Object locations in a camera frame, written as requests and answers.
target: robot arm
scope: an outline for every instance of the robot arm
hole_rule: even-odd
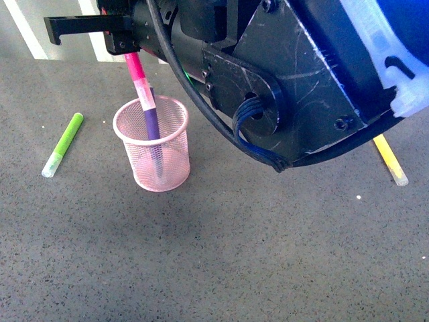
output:
[[[429,105],[429,5],[396,4],[98,0],[99,16],[45,22],[55,44],[103,31],[111,54],[168,60],[204,116],[280,172],[344,154]]]

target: white plastic clip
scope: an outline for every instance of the white plastic clip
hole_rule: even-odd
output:
[[[385,89],[396,86],[391,102],[395,117],[408,117],[429,106],[429,67],[414,57],[397,38],[376,0],[340,0],[368,50]],[[386,58],[398,59],[412,76],[398,66],[386,67]]]

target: cup rim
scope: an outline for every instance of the cup rim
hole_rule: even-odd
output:
[[[189,123],[189,114],[188,111],[186,110],[185,106],[179,102],[177,99],[174,99],[172,97],[168,97],[168,96],[163,96],[163,95],[155,95],[156,99],[168,99],[170,101],[175,102],[175,104],[177,104],[177,106],[179,106],[179,108],[181,108],[181,110],[184,112],[184,122],[183,124],[174,132],[171,133],[170,135],[164,137],[164,138],[160,138],[160,139],[156,139],[156,140],[136,140],[136,139],[131,139],[128,138],[125,134],[123,134],[117,127],[117,119],[119,117],[119,115],[121,114],[121,112],[126,109],[128,106],[135,104],[137,102],[140,102],[140,99],[134,99],[126,104],[124,104],[124,106],[122,106],[118,112],[116,112],[114,118],[113,118],[113,129],[115,130],[115,133],[117,136],[119,136],[119,138],[121,138],[124,143],[128,143],[128,144],[135,144],[138,146],[157,146],[166,142],[169,142],[171,140],[174,140],[175,138],[177,138],[180,134],[182,134],[186,128],[188,127],[188,123]]]

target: gray floor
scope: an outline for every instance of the gray floor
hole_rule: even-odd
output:
[[[278,175],[147,71],[190,111],[191,175],[168,193],[136,185],[113,132],[124,64],[0,60],[0,321],[429,321],[429,110],[386,133],[408,186],[371,143]]]

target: white stripe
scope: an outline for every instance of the white stripe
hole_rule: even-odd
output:
[[[15,0],[3,0],[35,59],[49,59]]]
[[[80,10],[83,15],[98,15],[91,3],[91,0],[78,0]],[[105,39],[103,33],[92,32],[89,34],[91,44],[93,45],[95,56],[99,62],[124,62],[122,56],[112,56],[106,51]]]

